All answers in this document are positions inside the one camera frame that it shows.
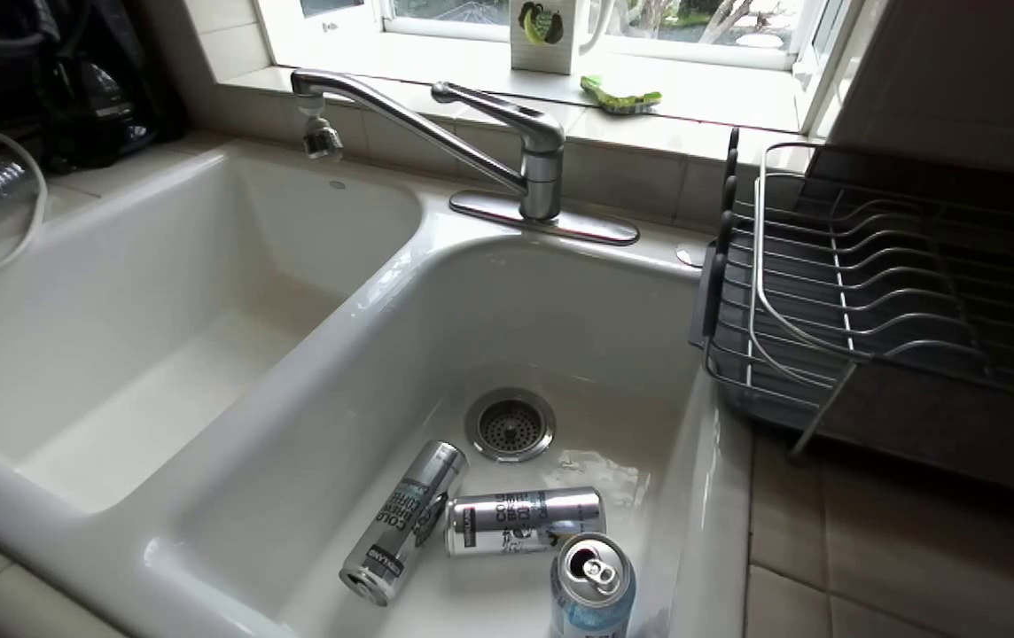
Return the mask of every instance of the can lid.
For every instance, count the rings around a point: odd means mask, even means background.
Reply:
[[[624,593],[624,556],[604,540],[577,540],[562,560],[564,584],[581,599],[617,599]]]

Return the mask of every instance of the wire dish rack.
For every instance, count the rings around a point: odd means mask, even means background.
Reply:
[[[773,144],[726,159],[699,344],[751,418],[1014,489],[1014,176]]]

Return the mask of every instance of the chrome faucet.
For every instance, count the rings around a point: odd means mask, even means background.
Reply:
[[[464,139],[451,135],[446,127],[434,123],[431,117],[400,106],[396,99],[375,93],[374,85],[325,73],[325,72],[291,72],[291,93],[306,99],[306,149],[309,157],[337,157],[340,135],[318,114],[323,94],[337,93],[369,111],[400,122],[405,127],[420,132],[426,142],[440,144],[442,152],[457,157],[460,163],[475,165],[490,182],[513,190],[513,198],[496,194],[454,194],[451,207],[467,217],[496,220],[506,226],[564,233],[581,240],[604,243],[631,243],[639,237],[634,226],[604,223],[588,217],[564,211],[562,184],[564,184],[564,132],[552,117],[464,90],[464,85],[434,85],[436,104],[467,104],[473,111],[505,122],[511,132],[522,135],[522,165],[511,171],[499,159],[486,157],[481,149],[467,144]]]

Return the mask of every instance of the white porcelain sink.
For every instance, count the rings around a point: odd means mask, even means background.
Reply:
[[[689,278],[529,240],[460,249],[396,293],[278,444],[187,511],[165,571],[301,633],[544,633],[551,553],[454,560],[436,540],[392,611],[337,580],[420,446],[451,441],[467,452],[460,493],[596,487],[639,566],[631,633],[669,633],[714,446],[689,311]],[[464,441],[473,405],[505,385],[552,406],[558,441],[537,462],[486,462]]]
[[[0,274],[0,462],[78,511],[161,472],[420,226],[285,152],[186,163]]]
[[[631,633],[741,633],[748,435],[689,348],[682,237],[533,237],[457,188],[232,142],[62,217],[0,274],[0,548],[129,633],[545,633],[551,553],[436,536],[392,611],[337,580],[451,441],[460,493],[604,493]],[[464,441],[505,385],[552,411],[537,462]]]

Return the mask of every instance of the sink drain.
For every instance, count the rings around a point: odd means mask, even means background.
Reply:
[[[467,444],[490,462],[533,462],[552,444],[552,411],[522,385],[481,392],[467,411]]]

